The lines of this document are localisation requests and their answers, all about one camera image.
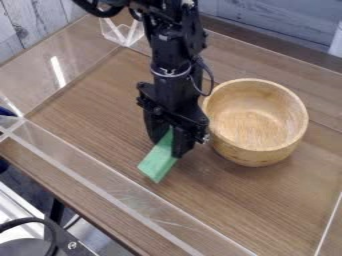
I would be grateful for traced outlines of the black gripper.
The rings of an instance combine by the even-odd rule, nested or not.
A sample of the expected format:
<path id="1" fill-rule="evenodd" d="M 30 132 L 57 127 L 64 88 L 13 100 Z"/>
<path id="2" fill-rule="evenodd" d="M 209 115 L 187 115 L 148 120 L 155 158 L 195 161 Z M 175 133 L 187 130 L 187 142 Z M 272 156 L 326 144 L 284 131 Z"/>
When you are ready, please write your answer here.
<path id="1" fill-rule="evenodd" d="M 201 91 L 203 68 L 188 64 L 168 70 L 152 65 L 151 74 L 152 83 L 137 83 L 147 134 L 156 144 L 172 128 L 172 156 L 181 158 L 207 136 L 208 118 L 197 103 L 207 96 Z"/>

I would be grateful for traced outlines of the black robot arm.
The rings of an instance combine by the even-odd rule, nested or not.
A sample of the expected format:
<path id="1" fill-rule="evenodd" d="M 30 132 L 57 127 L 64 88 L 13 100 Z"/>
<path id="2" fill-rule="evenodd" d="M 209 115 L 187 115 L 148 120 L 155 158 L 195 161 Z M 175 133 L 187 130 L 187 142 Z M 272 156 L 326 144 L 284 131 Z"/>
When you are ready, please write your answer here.
<path id="1" fill-rule="evenodd" d="M 151 83 L 140 82 L 137 105 L 152 142 L 171 136 L 171 155 L 183 157 L 208 136 L 208 118 L 199 99 L 212 91 L 203 88 L 211 74 L 200 56 L 207 48 L 197 0 L 72 0 L 90 15 L 110 18 L 128 11 L 143 23 L 151 47 Z"/>

